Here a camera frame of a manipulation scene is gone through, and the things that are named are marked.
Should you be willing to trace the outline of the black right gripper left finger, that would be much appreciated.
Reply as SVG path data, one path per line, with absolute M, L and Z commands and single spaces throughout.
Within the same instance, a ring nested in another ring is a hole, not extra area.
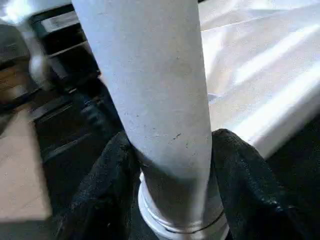
M 140 167 L 124 131 L 106 144 L 60 217 L 57 240 L 127 240 Z

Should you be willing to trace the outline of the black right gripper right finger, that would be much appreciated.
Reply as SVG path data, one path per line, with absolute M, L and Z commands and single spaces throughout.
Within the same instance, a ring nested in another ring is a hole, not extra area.
M 285 188 L 255 147 L 228 129 L 212 132 L 211 167 L 235 240 L 318 240 L 318 211 Z

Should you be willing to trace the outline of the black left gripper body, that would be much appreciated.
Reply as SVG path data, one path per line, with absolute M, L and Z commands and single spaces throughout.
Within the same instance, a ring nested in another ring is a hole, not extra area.
M 44 11 L 29 18 L 50 78 L 99 76 L 100 70 L 75 11 Z

